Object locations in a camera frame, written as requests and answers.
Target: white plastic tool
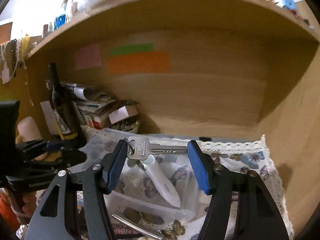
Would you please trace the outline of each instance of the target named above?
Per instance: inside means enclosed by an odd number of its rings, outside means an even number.
[[[148,174],[160,195],[170,205],[180,207],[181,201],[178,192],[164,175],[153,155],[149,155],[146,160],[141,160],[140,162],[143,164],[146,174]]]

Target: key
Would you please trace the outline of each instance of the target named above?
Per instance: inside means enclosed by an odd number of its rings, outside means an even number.
[[[128,147],[127,157],[135,160],[146,160],[148,155],[162,154],[186,154],[186,146],[168,146],[157,143],[150,143],[147,137],[130,136],[128,139],[130,146]]]

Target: small cardboard box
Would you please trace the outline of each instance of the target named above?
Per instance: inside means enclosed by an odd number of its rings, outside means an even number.
[[[123,106],[109,114],[111,124],[124,120],[128,117],[137,115],[138,111],[135,106]]]

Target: white tag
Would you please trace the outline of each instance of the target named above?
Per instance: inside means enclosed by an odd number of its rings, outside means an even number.
[[[10,81],[10,72],[9,72],[9,68],[5,68],[2,72],[2,83],[6,84]]]

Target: dark glass bottle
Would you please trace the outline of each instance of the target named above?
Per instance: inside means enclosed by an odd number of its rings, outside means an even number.
[[[76,148],[83,147],[86,144],[86,139],[69,98],[68,91],[60,84],[55,63],[49,64],[49,74],[51,81],[50,104],[60,130],[60,137],[63,140],[72,140]]]

